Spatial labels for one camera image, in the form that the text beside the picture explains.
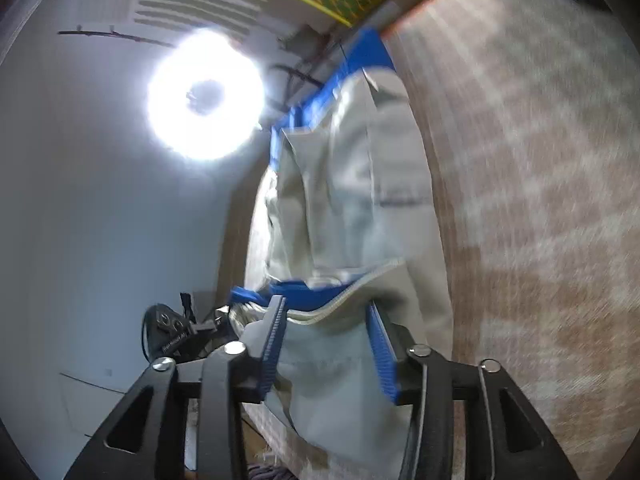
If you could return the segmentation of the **grey and blue jacket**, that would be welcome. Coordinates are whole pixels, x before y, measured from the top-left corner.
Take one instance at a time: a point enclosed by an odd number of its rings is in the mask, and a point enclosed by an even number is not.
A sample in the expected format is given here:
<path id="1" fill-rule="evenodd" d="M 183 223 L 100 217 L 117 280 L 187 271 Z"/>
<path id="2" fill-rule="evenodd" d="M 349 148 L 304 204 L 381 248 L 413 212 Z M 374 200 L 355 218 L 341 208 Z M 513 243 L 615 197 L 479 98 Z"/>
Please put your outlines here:
<path id="1" fill-rule="evenodd" d="M 370 304 L 443 356 L 454 314 L 432 176 L 408 92 L 377 32 L 358 38 L 326 86 L 272 130 L 250 244 L 262 275 L 235 302 L 288 308 L 266 407 L 321 452 L 308 477 L 393 479 L 410 412 L 383 391 Z"/>

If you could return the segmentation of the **black metal clothes rack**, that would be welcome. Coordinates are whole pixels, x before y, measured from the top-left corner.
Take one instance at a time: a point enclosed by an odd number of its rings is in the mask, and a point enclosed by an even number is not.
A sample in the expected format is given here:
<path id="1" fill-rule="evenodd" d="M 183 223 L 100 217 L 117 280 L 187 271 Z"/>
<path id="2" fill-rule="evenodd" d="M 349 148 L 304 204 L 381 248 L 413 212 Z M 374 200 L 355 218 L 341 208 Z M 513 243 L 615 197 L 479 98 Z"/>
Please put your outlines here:
<path id="1" fill-rule="evenodd" d="M 314 78 L 311 74 L 304 73 L 298 68 L 287 66 L 282 63 L 273 63 L 268 65 L 266 68 L 262 68 L 236 48 L 228 37 L 207 28 L 198 29 L 192 35 L 183 39 L 180 44 L 172 44 L 168 41 L 125 34 L 124 32 L 118 32 L 114 28 L 111 28 L 107 32 L 106 30 L 83 29 L 81 26 L 78 26 L 75 29 L 59 30 L 56 34 L 62 37 L 108 38 L 130 41 L 135 44 L 147 44 L 148 46 L 161 47 L 175 51 L 180 58 L 182 58 L 182 64 L 186 64 L 187 62 L 198 62 L 201 65 L 204 65 L 206 62 L 221 62 L 221 68 L 219 69 L 220 72 L 225 70 L 229 75 L 243 75 L 245 79 L 249 76 L 255 76 L 257 78 L 257 83 L 260 85 L 260 90 L 262 90 L 262 97 L 260 100 L 266 107 L 278 110 L 281 113 L 287 113 L 290 109 L 288 106 L 288 97 L 285 96 L 278 101 L 265 92 L 265 81 L 270 73 L 285 73 L 293 79 L 303 81 L 303 84 L 311 84 L 318 91 L 326 86 L 325 81 Z"/>

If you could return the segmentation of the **plaid bed blanket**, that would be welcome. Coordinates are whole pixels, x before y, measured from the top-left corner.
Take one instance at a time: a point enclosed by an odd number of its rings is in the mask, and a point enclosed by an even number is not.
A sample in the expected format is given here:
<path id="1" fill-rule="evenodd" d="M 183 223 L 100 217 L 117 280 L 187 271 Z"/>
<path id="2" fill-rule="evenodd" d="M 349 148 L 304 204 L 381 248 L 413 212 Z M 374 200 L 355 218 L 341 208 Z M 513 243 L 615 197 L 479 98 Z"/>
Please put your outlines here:
<path id="1" fill-rule="evenodd" d="M 385 43 L 422 131 L 454 357 L 501 362 L 578 476 L 639 431 L 639 55 L 575 0 L 425 0 Z"/>

